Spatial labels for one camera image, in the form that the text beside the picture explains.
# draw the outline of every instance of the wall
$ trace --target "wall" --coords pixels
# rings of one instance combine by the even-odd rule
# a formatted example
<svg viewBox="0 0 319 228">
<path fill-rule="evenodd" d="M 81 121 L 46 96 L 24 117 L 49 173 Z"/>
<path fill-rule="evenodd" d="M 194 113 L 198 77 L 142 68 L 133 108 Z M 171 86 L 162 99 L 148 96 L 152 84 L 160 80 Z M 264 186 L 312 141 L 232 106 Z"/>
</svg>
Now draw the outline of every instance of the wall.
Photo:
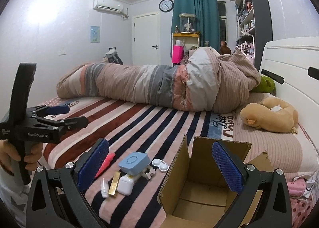
<svg viewBox="0 0 319 228">
<path fill-rule="evenodd" d="M 101 27 L 100 43 L 90 43 L 90 26 Z M 62 76 L 101 60 L 109 47 L 132 64 L 131 20 L 93 10 L 93 0 L 10 0 L 0 30 L 0 116 L 9 109 L 20 62 L 37 63 L 29 106 L 55 97 Z"/>
<path fill-rule="evenodd" d="M 227 13 L 227 31 L 228 31 L 228 45 L 233 51 L 236 46 L 237 40 L 237 28 L 236 28 L 236 9 L 235 2 L 226 1 L 226 13 Z M 172 65 L 171 61 L 171 27 L 173 11 L 164 13 L 159 9 L 159 3 L 161 0 L 147 0 L 131 5 L 132 17 L 158 12 L 160 16 L 160 53 L 161 64 Z"/>
<path fill-rule="evenodd" d="M 310 0 L 269 0 L 273 39 L 319 36 L 319 15 Z"/>
</svg>

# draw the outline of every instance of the teal curtain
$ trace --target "teal curtain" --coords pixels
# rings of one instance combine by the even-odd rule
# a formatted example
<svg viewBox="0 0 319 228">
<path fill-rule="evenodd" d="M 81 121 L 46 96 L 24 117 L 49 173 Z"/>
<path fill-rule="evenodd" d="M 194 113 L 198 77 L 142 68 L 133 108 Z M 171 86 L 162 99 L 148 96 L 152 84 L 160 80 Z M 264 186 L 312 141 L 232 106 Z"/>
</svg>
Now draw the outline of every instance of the teal curtain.
<svg viewBox="0 0 319 228">
<path fill-rule="evenodd" d="M 179 14 L 191 13 L 196 15 L 196 31 L 200 31 L 200 45 L 203 47 L 205 41 L 209 46 L 220 50 L 221 31 L 217 0 L 174 0 L 172 33 L 175 26 L 180 29 Z"/>
</svg>

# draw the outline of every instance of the white bottle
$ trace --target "white bottle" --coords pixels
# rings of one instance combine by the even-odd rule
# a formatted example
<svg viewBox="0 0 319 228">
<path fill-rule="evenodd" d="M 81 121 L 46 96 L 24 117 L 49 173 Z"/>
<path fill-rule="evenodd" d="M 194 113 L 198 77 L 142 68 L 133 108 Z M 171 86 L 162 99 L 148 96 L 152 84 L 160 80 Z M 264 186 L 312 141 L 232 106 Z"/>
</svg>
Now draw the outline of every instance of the white bottle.
<svg viewBox="0 0 319 228">
<path fill-rule="evenodd" d="M 103 198 L 108 198 L 108 183 L 104 179 L 101 180 L 101 194 Z"/>
<path fill-rule="evenodd" d="M 117 191 L 125 196 L 129 196 L 132 193 L 134 184 L 140 178 L 140 176 L 141 173 L 135 176 L 126 174 L 125 176 L 121 177 L 119 184 L 117 185 Z"/>
</svg>

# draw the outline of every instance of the comforter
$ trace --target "comforter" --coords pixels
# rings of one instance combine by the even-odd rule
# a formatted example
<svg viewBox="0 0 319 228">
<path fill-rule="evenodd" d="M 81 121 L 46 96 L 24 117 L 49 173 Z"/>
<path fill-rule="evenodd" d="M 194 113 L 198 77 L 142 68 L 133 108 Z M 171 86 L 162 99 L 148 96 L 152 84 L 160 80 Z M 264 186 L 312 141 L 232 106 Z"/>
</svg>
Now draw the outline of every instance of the comforter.
<svg viewBox="0 0 319 228">
<path fill-rule="evenodd" d="M 260 75 L 239 49 L 220 55 L 199 48 L 186 65 L 84 64 L 57 85 L 62 99 L 103 96 L 178 110 L 228 113 L 247 102 Z"/>
</svg>

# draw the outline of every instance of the silver bolt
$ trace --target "silver bolt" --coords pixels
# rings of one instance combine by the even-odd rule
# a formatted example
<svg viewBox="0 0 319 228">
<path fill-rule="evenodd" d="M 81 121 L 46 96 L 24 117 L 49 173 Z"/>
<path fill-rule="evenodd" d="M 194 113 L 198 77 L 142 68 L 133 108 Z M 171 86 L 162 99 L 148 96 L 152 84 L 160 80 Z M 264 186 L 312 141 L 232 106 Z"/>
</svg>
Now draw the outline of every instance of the silver bolt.
<svg viewBox="0 0 319 228">
<path fill-rule="evenodd" d="M 43 170 L 44 170 L 44 167 L 43 167 L 43 166 L 37 167 L 37 172 L 41 172 L 41 171 L 43 171 Z"/>
<path fill-rule="evenodd" d="M 276 172 L 277 172 L 279 175 L 282 175 L 282 174 L 284 173 L 281 169 L 277 169 Z"/>
<path fill-rule="evenodd" d="M 254 170 L 255 170 L 255 166 L 253 166 L 253 165 L 251 165 L 251 164 L 248 164 L 248 165 L 247 165 L 247 169 L 248 169 L 249 171 L 254 171 Z"/>
<path fill-rule="evenodd" d="M 65 167 L 67 168 L 67 169 L 70 169 L 70 168 L 72 168 L 74 166 L 74 163 L 73 162 L 68 162 L 66 165 L 65 165 Z"/>
</svg>

